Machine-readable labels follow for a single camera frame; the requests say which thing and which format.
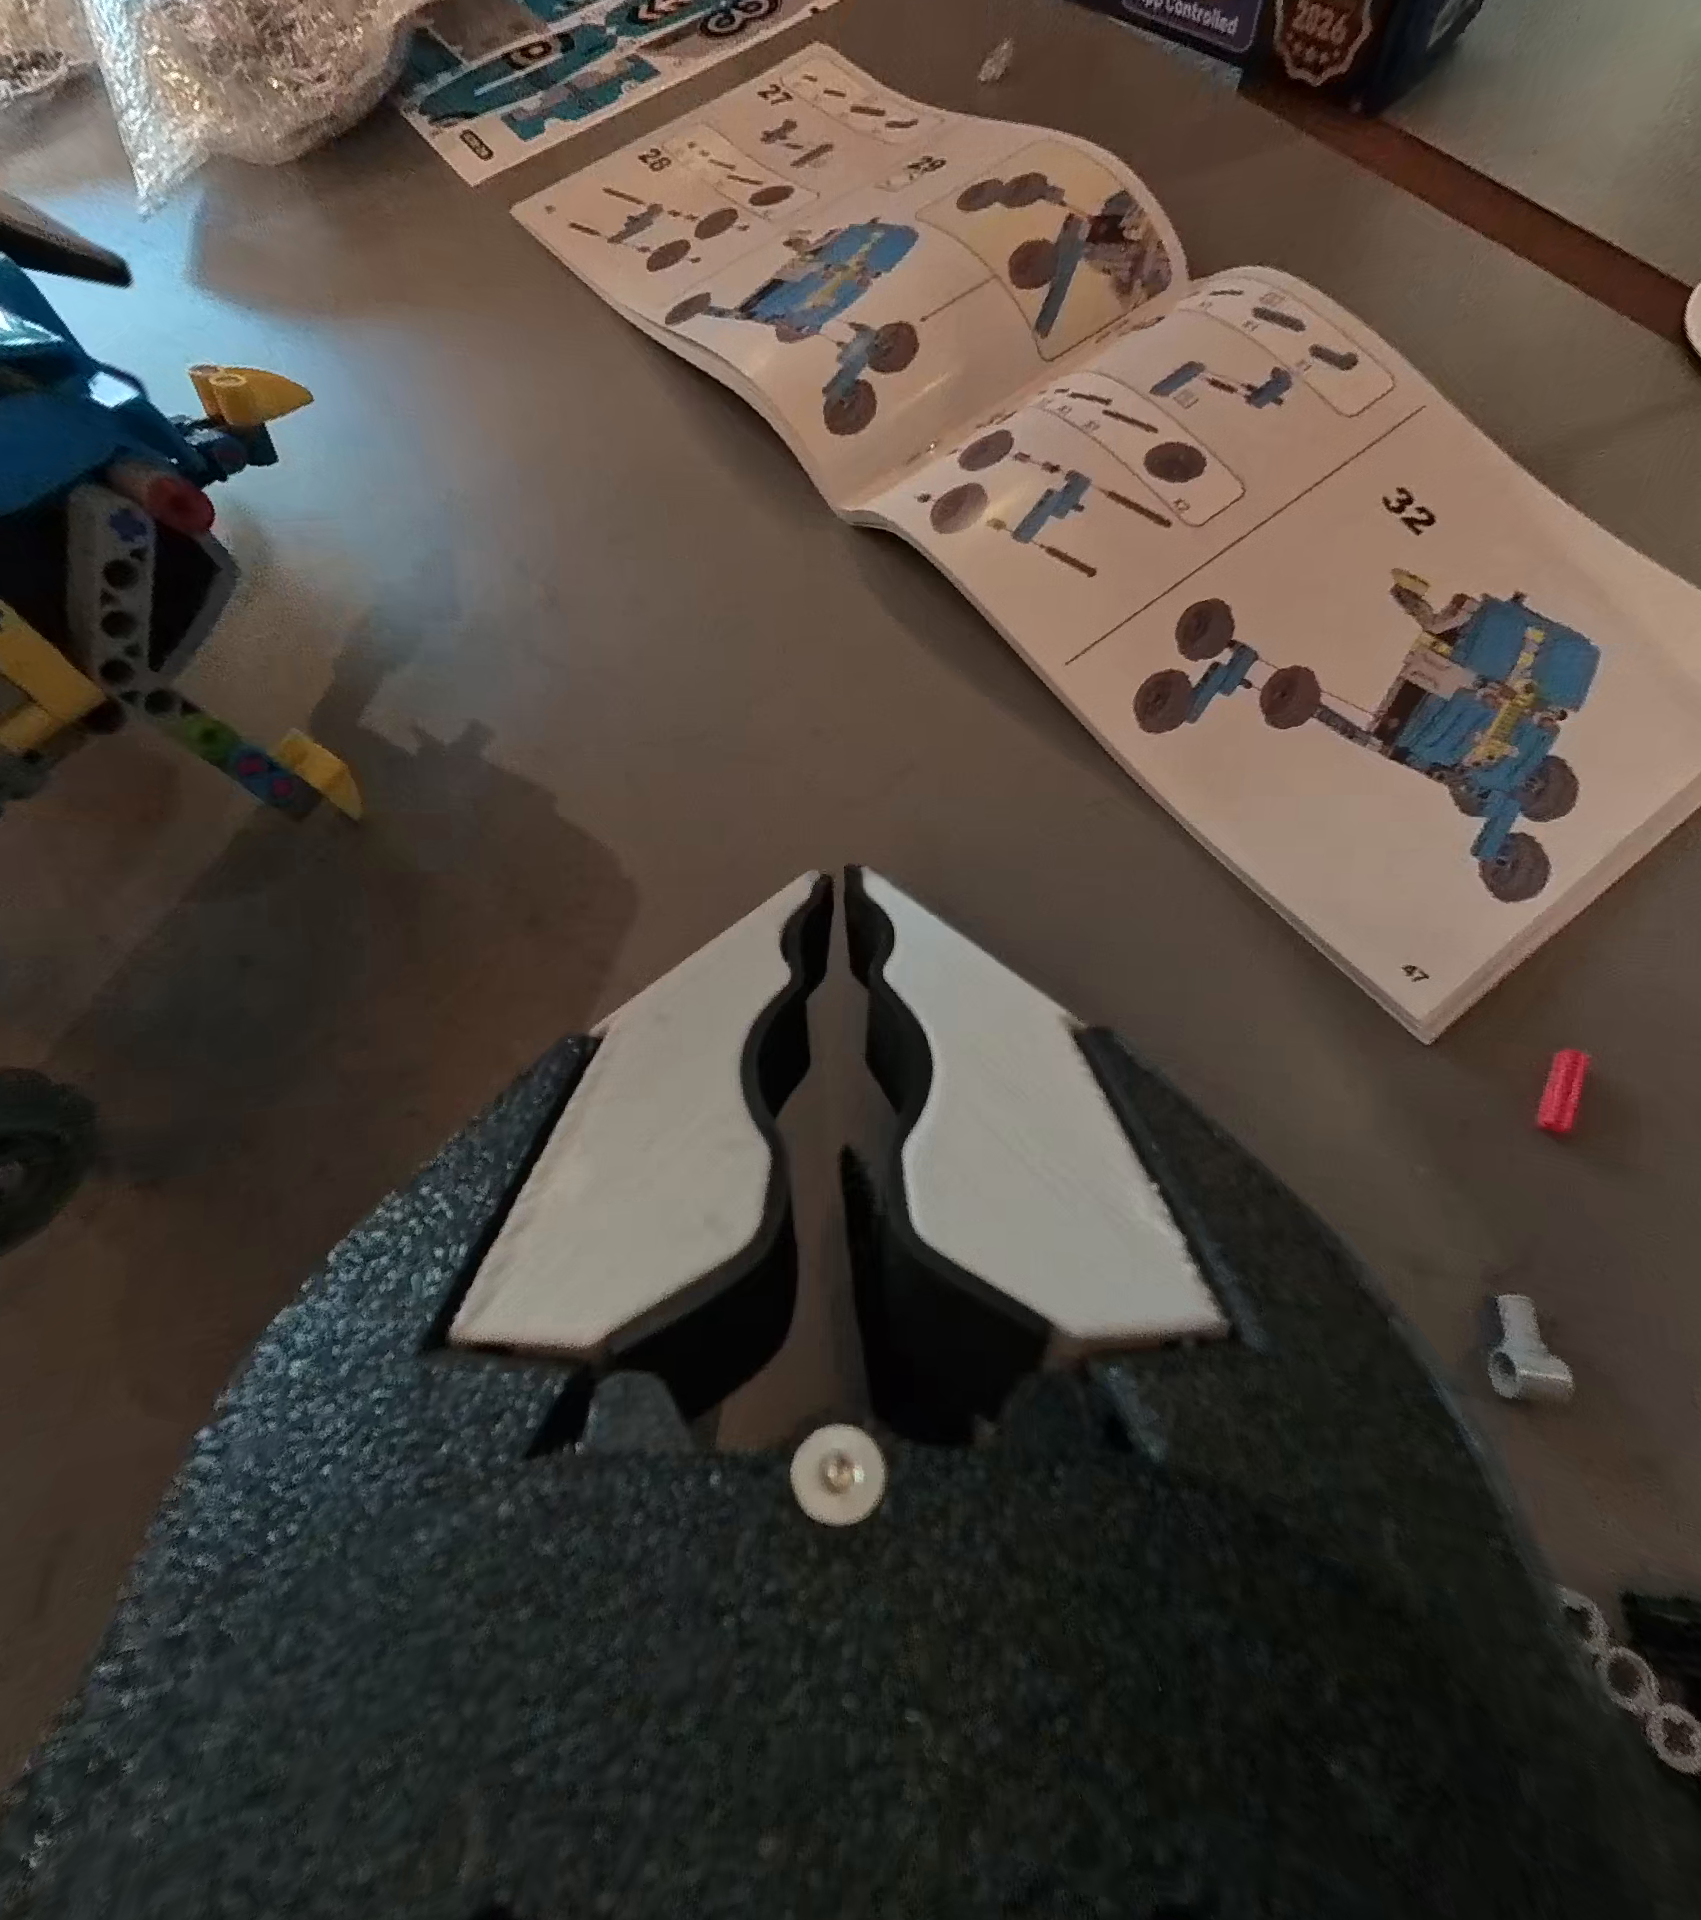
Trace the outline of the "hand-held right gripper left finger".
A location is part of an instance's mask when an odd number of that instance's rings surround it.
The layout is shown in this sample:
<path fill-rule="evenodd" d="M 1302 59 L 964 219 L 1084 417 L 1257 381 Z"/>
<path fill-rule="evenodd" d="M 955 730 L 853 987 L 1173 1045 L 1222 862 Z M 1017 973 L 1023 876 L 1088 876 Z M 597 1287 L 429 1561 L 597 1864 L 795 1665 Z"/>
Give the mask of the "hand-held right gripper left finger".
<path fill-rule="evenodd" d="M 712 1414 L 798 1302 L 777 1114 L 812 1062 L 834 883 L 806 869 L 606 1014 L 491 1225 L 450 1346 L 660 1380 Z"/>

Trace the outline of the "grey toy connector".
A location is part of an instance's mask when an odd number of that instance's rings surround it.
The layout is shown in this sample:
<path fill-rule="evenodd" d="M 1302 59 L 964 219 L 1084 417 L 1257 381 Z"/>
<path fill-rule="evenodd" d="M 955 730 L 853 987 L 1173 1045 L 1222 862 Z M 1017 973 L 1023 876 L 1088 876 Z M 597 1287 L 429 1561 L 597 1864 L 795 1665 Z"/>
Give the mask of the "grey toy connector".
<path fill-rule="evenodd" d="M 1487 1380 L 1510 1406 L 1567 1406 L 1574 1370 L 1542 1334 L 1542 1317 L 1524 1293 L 1487 1302 Z"/>

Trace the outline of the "instruction booklet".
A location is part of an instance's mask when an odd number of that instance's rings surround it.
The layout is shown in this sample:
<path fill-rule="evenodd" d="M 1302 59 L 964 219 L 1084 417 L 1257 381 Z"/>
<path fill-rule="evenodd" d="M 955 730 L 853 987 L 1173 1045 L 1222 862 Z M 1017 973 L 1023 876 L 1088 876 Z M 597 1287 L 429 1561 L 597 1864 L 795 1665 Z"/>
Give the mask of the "instruction booklet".
<path fill-rule="evenodd" d="M 812 45 L 511 219 L 1425 1040 L 1701 806 L 1701 590 L 1084 137 Z"/>

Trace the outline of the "blue sticker sheet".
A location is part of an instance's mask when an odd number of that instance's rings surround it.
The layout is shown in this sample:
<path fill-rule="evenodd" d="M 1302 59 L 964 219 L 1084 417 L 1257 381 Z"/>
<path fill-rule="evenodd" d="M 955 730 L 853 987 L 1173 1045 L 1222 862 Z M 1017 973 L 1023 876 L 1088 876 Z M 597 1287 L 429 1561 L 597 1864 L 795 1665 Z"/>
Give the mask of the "blue sticker sheet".
<path fill-rule="evenodd" d="M 392 106 L 477 185 L 818 9 L 827 2 L 429 2 Z"/>

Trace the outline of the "blue toy packaging box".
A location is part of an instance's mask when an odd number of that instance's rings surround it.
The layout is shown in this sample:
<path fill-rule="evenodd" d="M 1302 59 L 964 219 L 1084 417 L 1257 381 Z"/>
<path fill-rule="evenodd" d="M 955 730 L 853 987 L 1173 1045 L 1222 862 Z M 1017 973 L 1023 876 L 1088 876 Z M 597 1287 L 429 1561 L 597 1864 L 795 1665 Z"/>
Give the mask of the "blue toy packaging box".
<path fill-rule="evenodd" d="M 1088 2 L 1148 38 L 1383 114 L 1432 79 L 1487 2 Z"/>

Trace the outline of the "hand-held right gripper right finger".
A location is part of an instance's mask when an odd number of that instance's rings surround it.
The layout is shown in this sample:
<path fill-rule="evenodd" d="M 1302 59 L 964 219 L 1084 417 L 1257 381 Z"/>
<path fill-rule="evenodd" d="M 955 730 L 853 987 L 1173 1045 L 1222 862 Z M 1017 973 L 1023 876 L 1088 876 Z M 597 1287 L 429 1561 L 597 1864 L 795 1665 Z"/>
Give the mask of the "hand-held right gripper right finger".
<path fill-rule="evenodd" d="M 1090 1025 L 876 867 L 844 867 L 844 952 L 895 1114 L 876 1162 L 844 1167 L 879 1418 L 973 1445 L 1055 1365 L 1227 1340 Z"/>

